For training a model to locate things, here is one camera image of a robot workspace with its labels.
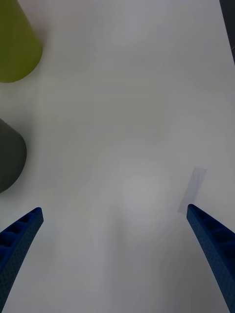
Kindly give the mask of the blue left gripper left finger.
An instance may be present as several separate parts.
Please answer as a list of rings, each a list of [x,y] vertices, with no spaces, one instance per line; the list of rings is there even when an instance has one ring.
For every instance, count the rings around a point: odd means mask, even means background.
[[[42,209],[36,207],[0,233],[0,311],[43,222]]]

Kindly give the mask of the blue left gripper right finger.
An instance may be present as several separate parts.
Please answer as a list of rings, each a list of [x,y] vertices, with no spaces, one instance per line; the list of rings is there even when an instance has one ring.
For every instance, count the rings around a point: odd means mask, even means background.
[[[204,252],[227,307],[235,312],[235,234],[215,218],[188,205],[187,220]]]

